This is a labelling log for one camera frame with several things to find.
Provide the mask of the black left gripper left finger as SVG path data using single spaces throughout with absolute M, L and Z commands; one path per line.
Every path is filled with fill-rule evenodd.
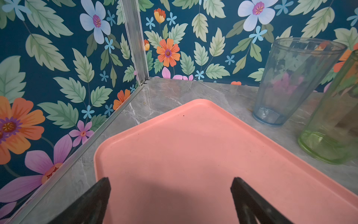
M 101 224 L 105 217 L 111 185 L 108 177 L 100 179 L 51 224 Z

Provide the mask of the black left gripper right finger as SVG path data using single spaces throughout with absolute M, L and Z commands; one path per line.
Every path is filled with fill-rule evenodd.
M 231 194 L 241 224 L 291 224 L 292 222 L 268 203 L 243 179 L 236 177 Z

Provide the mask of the tall green glass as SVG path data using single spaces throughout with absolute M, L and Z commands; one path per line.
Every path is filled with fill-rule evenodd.
M 303 151 L 329 164 L 358 156 L 358 52 L 354 50 L 298 137 Z

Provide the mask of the clear blue tall glass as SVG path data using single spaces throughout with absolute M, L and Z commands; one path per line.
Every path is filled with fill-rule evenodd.
M 274 41 L 252 112 L 267 126 L 282 126 L 319 86 L 347 46 L 302 37 Z

